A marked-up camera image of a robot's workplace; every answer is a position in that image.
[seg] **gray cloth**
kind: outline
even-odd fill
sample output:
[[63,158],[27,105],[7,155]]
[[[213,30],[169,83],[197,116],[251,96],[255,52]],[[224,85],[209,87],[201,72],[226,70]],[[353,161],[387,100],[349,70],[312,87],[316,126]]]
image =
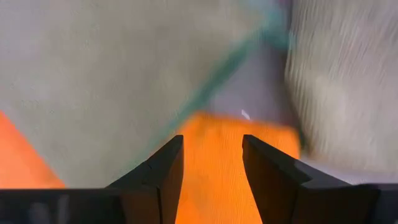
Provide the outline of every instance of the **gray cloth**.
[[286,82],[309,158],[398,173],[398,2],[296,0]]
[[235,0],[0,1],[0,110],[69,187],[104,187],[259,27]]

